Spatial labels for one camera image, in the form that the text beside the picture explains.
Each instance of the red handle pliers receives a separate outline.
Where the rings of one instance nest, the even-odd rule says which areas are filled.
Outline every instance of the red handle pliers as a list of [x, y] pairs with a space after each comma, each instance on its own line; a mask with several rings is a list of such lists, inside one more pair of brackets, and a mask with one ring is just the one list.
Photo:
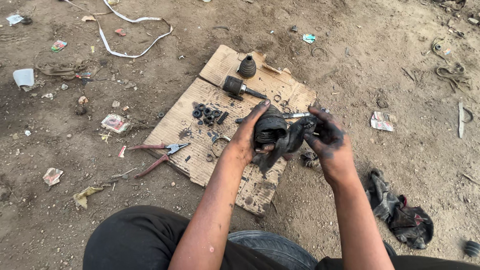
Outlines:
[[163, 154], [163, 156], [161, 158], [159, 158], [157, 161], [155, 161], [155, 163], [153, 163], [150, 167], [148, 167], [148, 169], [146, 169], [145, 171], [137, 174], [136, 176], [134, 176], [134, 178], [139, 178], [139, 177], [142, 177], [144, 175], [146, 175], [147, 173], [149, 173], [151, 170], [153, 170], [156, 166], [158, 166], [160, 163], [164, 162], [164, 161], [167, 161], [168, 160], [168, 157], [170, 155], [172, 155], [173, 153], [175, 152], [178, 152], [180, 149], [184, 148], [185, 146], [189, 145], [190, 143], [186, 143], [186, 144], [171, 144], [171, 145], [168, 145], [168, 146], [165, 146], [165, 144], [161, 144], [161, 145], [137, 145], [137, 146], [132, 146], [132, 147], [129, 147], [127, 148], [127, 150], [135, 150], [135, 149], [170, 149], [170, 151], [167, 153], [167, 154]]

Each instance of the coil spring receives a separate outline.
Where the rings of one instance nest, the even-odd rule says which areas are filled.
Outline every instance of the coil spring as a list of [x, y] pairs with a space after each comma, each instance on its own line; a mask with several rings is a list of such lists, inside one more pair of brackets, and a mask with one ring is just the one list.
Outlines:
[[237, 96], [237, 95], [232, 94], [232, 93], [229, 93], [228, 96], [231, 97], [231, 98], [234, 98], [236, 100], [243, 101], [243, 98], [241, 96]]
[[221, 125], [223, 123], [223, 121], [225, 120], [225, 118], [229, 115], [229, 113], [226, 111], [222, 114], [222, 116], [220, 116], [220, 119], [218, 119], [218, 121], [216, 122], [217, 124]]

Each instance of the dirty hand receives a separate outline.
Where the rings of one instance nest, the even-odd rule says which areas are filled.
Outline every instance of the dirty hand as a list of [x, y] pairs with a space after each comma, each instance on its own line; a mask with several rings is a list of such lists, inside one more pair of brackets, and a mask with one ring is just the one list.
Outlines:
[[255, 151], [253, 150], [255, 145], [253, 139], [255, 124], [268, 107], [270, 107], [269, 99], [255, 106], [250, 114], [243, 119], [232, 140], [227, 145], [227, 148], [225, 148], [225, 150], [230, 148], [232, 151], [235, 151], [244, 166], [247, 166], [255, 155]]
[[319, 119], [315, 128], [318, 135], [307, 134], [304, 138], [317, 154], [325, 180], [335, 187], [351, 176], [357, 177], [349, 136], [331, 114], [313, 107], [308, 110]]

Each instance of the soil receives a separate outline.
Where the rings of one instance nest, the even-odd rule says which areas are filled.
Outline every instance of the soil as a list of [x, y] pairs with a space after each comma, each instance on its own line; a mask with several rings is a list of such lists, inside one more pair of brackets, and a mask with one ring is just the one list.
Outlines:
[[[102, 1], [75, 0], [92, 12], [108, 11]], [[190, 217], [204, 189], [167, 165], [146, 177], [133, 175], [155, 158], [143, 151], [118, 157], [123, 145], [143, 142], [198, 75], [220, 44], [238, 52], [257, 50], [275, 68], [289, 68], [297, 80], [318, 92], [318, 104], [328, 108], [350, 134], [360, 178], [369, 168], [385, 172], [396, 194], [411, 206], [422, 206], [435, 225], [426, 250], [411, 250], [378, 222], [382, 237], [399, 255], [420, 255], [468, 261], [464, 242], [480, 242], [480, 119], [465, 124], [458, 137], [458, 102], [474, 113], [478, 104], [461, 91], [454, 93], [434, 69], [445, 61], [431, 51], [436, 37], [445, 37], [451, 63], [464, 64], [480, 100], [479, 27], [467, 22], [478, 9], [473, 1], [458, 13], [428, 0], [242, 0], [193, 1], [120, 0], [114, 9], [129, 18], [163, 17], [173, 32], [135, 61], [107, 52], [96, 22], [57, 0], [11, 0], [0, 3], [0, 268], [81, 269], [84, 246], [102, 220], [127, 206], [155, 205]], [[11, 14], [30, 16], [30, 25], [9, 26]], [[128, 23], [110, 13], [98, 17], [111, 48], [139, 54], [162, 33], [164, 22]], [[214, 26], [227, 26], [227, 29]], [[296, 25], [299, 32], [289, 29]], [[465, 33], [461, 38], [456, 32]], [[114, 30], [125, 29], [120, 37]], [[308, 45], [303, 33], [316, 35]], [[60, 52], [50, 47], [68, 42]], [[30, 92], [19, 90], [12, 72], [36, 64], [73, 64], [98, 70], [83, 86], [80, 79], [62, 80], [35, 71], [45, 82]], [[413, 81], [403, 70], [415, 75]], [[137, 90], [118, 80], [130, 80]], [[61, 90], [62, 84], [67, 90]], [[54, 98], [41, 98], [52, 93]], [[86, 96], [87, 112], [78, 98]], [[119, 107], [112, 103], [118, 101]], [[394, 114], [394, 132], [370, 127], [373, 111]], [[125, 135], [101, 139], [100, 121], [108, 113], [129, 115], [137, 123]], [[50, 190], [42, 176], [48, 168], [65, 171]], [[88, 197], [88, 209], [77, 208], [73, 194], [137, 170]], [[321, 174], [301, 166], [297, 154], [288, 163], [263, 219], [235, 207], [231, 231], [278, 233], [316, 258], [341, 257], [340, 237], [331, 188]]]

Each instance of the cardboard sheet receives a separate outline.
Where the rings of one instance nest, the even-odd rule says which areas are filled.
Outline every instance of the cardboard sheet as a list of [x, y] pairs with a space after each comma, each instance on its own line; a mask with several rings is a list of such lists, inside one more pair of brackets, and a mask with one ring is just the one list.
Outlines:
[[[265, 62], [262, 54], [253, 52], [252, 55], [257, 64], [257, 72], [253, 78], [244, 80], [247, 87], [267, 95], [272, 104], [279, 109], [282, 107], [280, 102], [276, 103], [273, 100], [274, 95], [280, 95], [282, 101], [286, 100], [288, 102], [286, 107], [291, 112], [307, 111], [307, 107], [316, 99], [316, 92], [296, 82], [287, 69], [279, 74], [263, 67]], [[239, 78], [236, 69], [245, 56], [246, 54], [239, 54], [221, 45], [200, 72], [204, 80], [197, 78], [188, 87], [144, 142], [145, 144], [192, 143], [172, 155], [169, 164], [199, 185], [208, 184], [218, 160], [217, 158], [212, 162], [206, 160], [208, 153], [213, 155], [211, 151], [213, 140], [223, 135], [231, 138], [238, 127], [234, 120], [247, 116], [261, 101], [249, 95], [243, 95], [244, 100], [238, 101], [229, 98], [225, 91], [217, 87], [223, 85], [227, 75]], [[228, 111], [230, 115], [222, 125], [215, 123], [211, 128], [198, 125], [198, 119], [192, 116], [192, 111], [198, 103], [203, 103], [214, 110]], [[222, 146], [221, 141], [217, 141], [214, 148], [217, 149], [220, 146]], [[163, 154], [161, 150], [149, 152], [156, 157]], [[220, 154], [221, 148], [216, 150], [216, 153]], [[263, 216], [286, 164], [286, 160], [279, 159], [266, 176], [260, 173], [256, 165], [249, 164], [243, 172], [236, 204], [255, 215]]]

